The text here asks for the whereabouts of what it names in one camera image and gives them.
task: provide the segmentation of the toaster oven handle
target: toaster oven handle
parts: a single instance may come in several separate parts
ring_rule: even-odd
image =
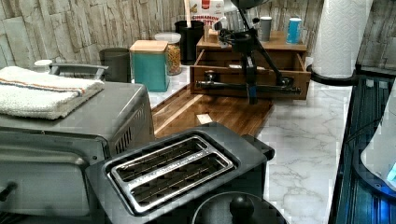
[[[43,149],[0,148],[0,162],[70,163],[85,170],[89,164],[72,152],[48,151]]]

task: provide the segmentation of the folded towel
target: folded towel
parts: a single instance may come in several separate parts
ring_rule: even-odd
[[[37,73],[17,66],[0,70],[0,113],[57,119],[101,91],[105,83]]]

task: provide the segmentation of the toaster slot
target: toaster slot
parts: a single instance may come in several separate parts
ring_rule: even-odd
[[[227,163],[213,153],[179,167],[172,172],[158,176],[132,189],[131,194],[140,206],[146,206],[160,200],[166,195],[178,194],[184,188],[190,189],[198,186],[201,182],[218,175],[226,167]]]
[[[189,157],[200,151],[205,146],[196,138],[181,142],[177,145],[158,150],[145,157],[123,164],[117,169],[117,174],[122,181],[128,182],[137,179],[139,176],[146,175],[172,162]]]

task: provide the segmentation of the kitchen counter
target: kitchen counter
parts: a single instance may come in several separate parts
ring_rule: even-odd
[[[183,66],[167,92],[148,93],[151,107],[189,82]],[[306,101],[274,101],[257,136],[276,150],[267,163],[264,199],[289,224],[328,222],[351,90],[311,81]]]

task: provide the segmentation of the stainless steel toaster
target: stainless steel toaster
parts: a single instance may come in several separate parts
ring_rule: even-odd
[[[0,212],[87,216],[85,169],[154,139],[143,85],[107,82],[64,119],[0,115]]]
[[[266,162],[260,148],[216,122],[157,139],[87,168],[94,223],[191,223],[214,193],[262,198]]]

